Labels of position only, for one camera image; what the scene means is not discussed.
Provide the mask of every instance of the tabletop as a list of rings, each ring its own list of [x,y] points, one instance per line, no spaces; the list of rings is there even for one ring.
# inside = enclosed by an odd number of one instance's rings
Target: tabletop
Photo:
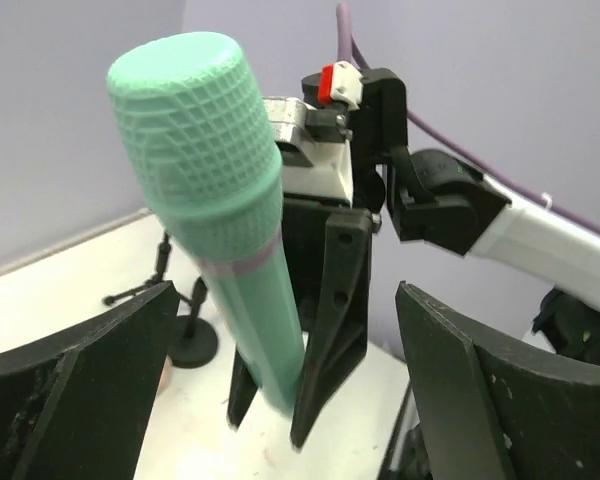
[[[0,352],[105,311],[104,296],[152,275],[161,237],[160,224],[149,216],[1,276]],[[192,262],[174,245],[167,278],[189,295],[196,276]],[[235,344],[212,301],[201,316],[218,333],[217,357],[200,369],[174,371],[155,401],[137,480],[376,478],[409,378],[403,363],[369,345],[364,361],[296,452],[290,422],[259,394],[240,429],[228,427]]]

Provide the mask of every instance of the microphone band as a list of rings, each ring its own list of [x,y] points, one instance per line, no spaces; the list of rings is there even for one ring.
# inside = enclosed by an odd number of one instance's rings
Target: microphone band
[[[214,277],[237,277],[255,272],[269,260],[282,244],[282,229],[278,229],[275,236],[254,256],[237,260],[235,262],[205,262],[196,258],[195,263],[200,272]]]

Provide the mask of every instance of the mint green microphone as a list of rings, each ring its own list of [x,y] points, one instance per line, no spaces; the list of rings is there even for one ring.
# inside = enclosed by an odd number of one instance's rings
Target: mint green microphone
[[[163,38],[116,60],[107,86],[146,205],[198,266],[266,400],[291,415],[304,344],[282,158],[242,49],[211,32]]]

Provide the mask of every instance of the tripod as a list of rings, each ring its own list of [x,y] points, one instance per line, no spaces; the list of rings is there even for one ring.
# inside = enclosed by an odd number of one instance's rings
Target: tripod
[[[171,250],[171,237],[164,232],[162,241],[158,245],[155,272],[151,278],[142,285],[104,297],[102,303],[110,307],[120,300],[134,297],[140,292],[162,283],[167,273]],[[213,326],[199,316],[208,293],[202,277],[198,277],[194,282],[191,298],[178,292],[180,300],[186,303],[190,310],[188,315],[176,317],[176,325],[172,330],[169,343],[168,355],[177,368],[202,367],[213,360],[218,351],[218,335]]]

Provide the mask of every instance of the wall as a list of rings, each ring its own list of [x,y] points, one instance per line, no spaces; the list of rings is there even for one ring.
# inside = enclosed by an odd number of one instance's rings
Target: wall
[[[600,222],[600,2],[350,3],[369,62],[405,79],[415,111],[520,183]],[[140,206],[102,78],[117,54],[175,30],[178,5],[133,5],[71,2],[41,13],[0,2],[0,263]],[[300,78],[334,59],[334,8],[189,0],[184,29],[235,37],[263,92],[300,95]],[[410,139],[413,148],[435,145],[414,129]],[[386,223],[371,292],[377,342],[399,349],[393,296],[402,279],[509,333],[528,329],[548,285],[398,245]]]
[[[184,0],[0,0],[0,266],[142,205],[106,94]]]

